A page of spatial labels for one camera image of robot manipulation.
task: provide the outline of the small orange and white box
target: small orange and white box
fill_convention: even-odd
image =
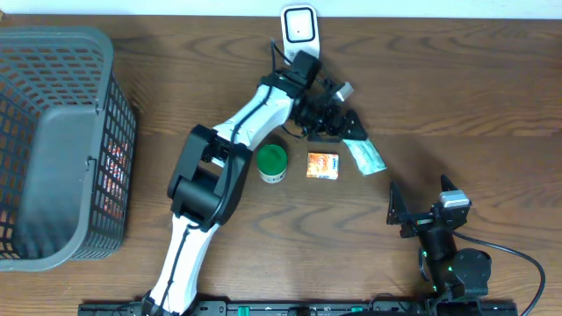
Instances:
[[[308,153],[307,177],[335,180],[340,169],[340,155]]]

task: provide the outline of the wooden table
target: wooden table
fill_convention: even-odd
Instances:
[[[279,134],[289,171],[267,185],[251,167],[237,211],[209,247],[200,292],[231,299],[352,299],[428,291],[418,240],[387,226],[388,186],[413,210],[438,199],[445,173],[472,199],[459,231],[534,256],[547,286],[534,315],[562,301],[562,22],[322,18],[322,58],[352,82],[360,113],[389,166],[361,176],[348,149],[337,181],[305,178],[319,150]],[[166,189],[187,133],[229,118],[270,72],[278,18],[13,16],[1,25],[92,25],[115,48],[115,71],[141,111],[130,224],[123,248],[98,262],[0,274],[0,314],[75,315],[84,301],[127,301],[152,288],[170,237]],[[459,241],[460,248],[478,246]],[[535,267],[493,257],[493,298],[522,310]]]

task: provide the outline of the basket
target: basket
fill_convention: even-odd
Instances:
[[[92,28],[0,29],[0,271],[123,240],[136,120]]]

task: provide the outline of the white wall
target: white wall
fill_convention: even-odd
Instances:
[[[6,13],[279,16],[286,0],[0,0]],[[562,18],[562,0],[308,0],[322,17]]]

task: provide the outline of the green lid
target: green lid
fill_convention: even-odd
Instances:
[[[277,176],[287,169],[287,153],[278,145],[264,145],[257,151],[257,168],[266,176]]]

